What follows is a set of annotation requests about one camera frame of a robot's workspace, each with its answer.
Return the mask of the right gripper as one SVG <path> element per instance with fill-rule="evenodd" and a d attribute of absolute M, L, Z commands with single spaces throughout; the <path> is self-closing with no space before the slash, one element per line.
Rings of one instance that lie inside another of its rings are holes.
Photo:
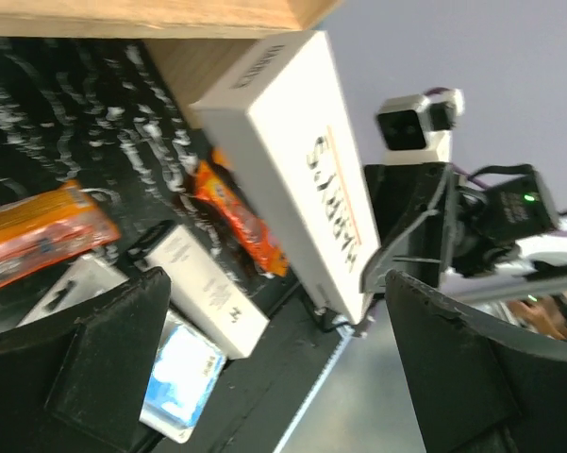
<path fill-rule="evenodd" d="M 368 164 L 363 172 L 381 242 L 361 272 L 364 294 L 383 293 L 393 269 L 436 287 L 450 267 L 464 277 L 478 277 L 518 258 L 515 239 L 499 242 L 475 230 L 473 223 L 496 203 L 467 184 L 486 174 L 521 176 L 523 165 L 491 165 L 466 178 L 440 162 Z"/>

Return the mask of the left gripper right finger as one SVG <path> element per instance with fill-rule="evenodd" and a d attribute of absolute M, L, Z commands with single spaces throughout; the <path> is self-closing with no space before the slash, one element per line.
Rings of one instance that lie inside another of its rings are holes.
<path fill-rule="evenodd" d="M 567 452 L 567 343 L 404 272 L 385 298 L 428 452 Z"/>

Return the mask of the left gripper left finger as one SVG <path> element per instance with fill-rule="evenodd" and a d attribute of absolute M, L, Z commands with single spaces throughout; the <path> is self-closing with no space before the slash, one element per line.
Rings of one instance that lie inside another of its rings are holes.
<path fill-rule="evenodd" d="M 126 452 L 169 306 L 153 268 L 0 333 L 0 452 Z"/>

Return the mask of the white H razor box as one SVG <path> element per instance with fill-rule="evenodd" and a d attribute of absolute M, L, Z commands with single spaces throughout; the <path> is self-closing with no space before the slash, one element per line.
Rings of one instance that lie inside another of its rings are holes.
<path fill-rule="evenodd" d="M 141 270 L 160 267 L 165 271 L 171 280 L 173 305 L 230 359 L 252 354 L 269 319 L 185 226 L 162 221 L 126 254 Z"/>

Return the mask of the white Harry's razor box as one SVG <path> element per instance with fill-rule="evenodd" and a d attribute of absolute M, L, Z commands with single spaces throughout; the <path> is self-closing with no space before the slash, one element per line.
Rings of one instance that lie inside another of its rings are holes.
<path fill-rule="evenodd" d="M 360 322 L 379 237 L 327 34 L 256 42 L 193 107 L 313 303 Z"/>

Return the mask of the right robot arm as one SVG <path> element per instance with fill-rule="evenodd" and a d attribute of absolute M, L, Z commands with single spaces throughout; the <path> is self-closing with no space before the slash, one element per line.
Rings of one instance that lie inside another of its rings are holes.
<path fill-rule="evenodd" d="M 381 242 L 361 273 L 366 293 L 385 293 L 391 270 L 430 286 L 447 269 L 487 276 L 518 257 L 519 241 L 559 229 L 561 214 L 530 164 L 469 175 L 444 162 L 369 164 L 364 174 Z"/>

